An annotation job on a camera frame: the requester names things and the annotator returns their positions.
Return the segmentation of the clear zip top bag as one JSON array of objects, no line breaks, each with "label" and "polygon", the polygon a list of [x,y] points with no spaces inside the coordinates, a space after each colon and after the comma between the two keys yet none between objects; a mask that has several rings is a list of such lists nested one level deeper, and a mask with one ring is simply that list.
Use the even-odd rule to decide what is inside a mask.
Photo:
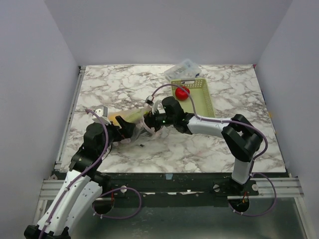
[{"label": "clear zip top bag", "polygon": [[121,116],[124,121],[133,123],[135,125],[133,135],[130,138],[122,139],[121,141],[114,142],[113,144],[115,146],[118,146],[119,144],[131,144],[135,143],[136,141],[138,142],[138,144],[140,144],[144,141],[148,141],[159,137],[160,131],[155,132],[154,128],[148,127],[144,122],[144,115],[151,111],[151,107],[144,106],[143,108],[108,113],[108,120],[116,126],[121,127],[119,122],[116,120],[116,116]]}]

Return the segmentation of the red fake apple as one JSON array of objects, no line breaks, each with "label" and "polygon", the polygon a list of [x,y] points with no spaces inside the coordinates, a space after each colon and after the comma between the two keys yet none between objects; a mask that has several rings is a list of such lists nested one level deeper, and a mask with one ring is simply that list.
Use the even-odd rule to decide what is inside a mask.
[{"label": "red fake apple", "polygon": [[181,88],[176,88],[175,90],[175,97],[179,100],[179,101],[185,101],[188,99],[188,96],[190,94],[190,90],[183,86]]}]

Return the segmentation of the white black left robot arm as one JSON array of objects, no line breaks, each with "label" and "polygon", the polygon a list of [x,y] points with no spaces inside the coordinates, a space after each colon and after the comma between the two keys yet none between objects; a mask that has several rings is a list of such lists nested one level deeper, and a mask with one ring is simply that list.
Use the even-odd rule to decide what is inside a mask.
[{"label": "white black left robot arm", "polygon": [[133,136],[136,125],[117,116],[118,125],[96,117],[86,127],[83,144],[73,155],[64,182],[47,212],[24,231],[27,239],[68,239],[76,224],[98,197],[107,196],[109,178],[97,174],[102,158],[113,142]]}]

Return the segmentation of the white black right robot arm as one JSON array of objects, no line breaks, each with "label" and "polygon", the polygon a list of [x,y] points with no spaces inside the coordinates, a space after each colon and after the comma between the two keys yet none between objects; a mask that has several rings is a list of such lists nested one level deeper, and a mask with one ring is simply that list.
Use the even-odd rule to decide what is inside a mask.
[{"label": "white black right robot arm", "polygon": [[243,116],[233,118],[203,118],[185,112],[174,97],[166,97],[161,102],[164,113],[156,107],[144,114],[144,123],[156,132],[164,126],[173,126],[185,134],[205,134],[225,140],[235,158],[234,169],[229,183],[230,191],[241,195],[247,190],[253,158],[259,150],[263,137]]}]

